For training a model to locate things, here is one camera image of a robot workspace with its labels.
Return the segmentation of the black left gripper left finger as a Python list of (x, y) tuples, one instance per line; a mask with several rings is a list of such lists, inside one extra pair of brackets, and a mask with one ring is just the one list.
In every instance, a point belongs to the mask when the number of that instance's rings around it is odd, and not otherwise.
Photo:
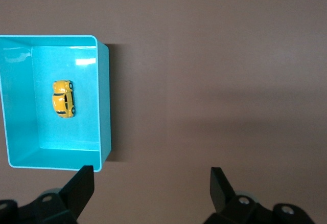
[(29, 204), (2, 199), (1, 223), (77, 223), (94, 189), (94, 167), (83, 166), (62, 188), (45, 191)]

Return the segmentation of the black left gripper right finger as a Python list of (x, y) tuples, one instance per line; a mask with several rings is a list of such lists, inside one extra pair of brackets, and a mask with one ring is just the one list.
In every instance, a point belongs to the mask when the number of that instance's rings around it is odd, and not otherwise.
[(313, 223), (296, 205), (280, 203), (269, 210), (247, 195), (236, 194), (220, 167), (211, 168), (210, 196), (215, 212), (205, 223)]

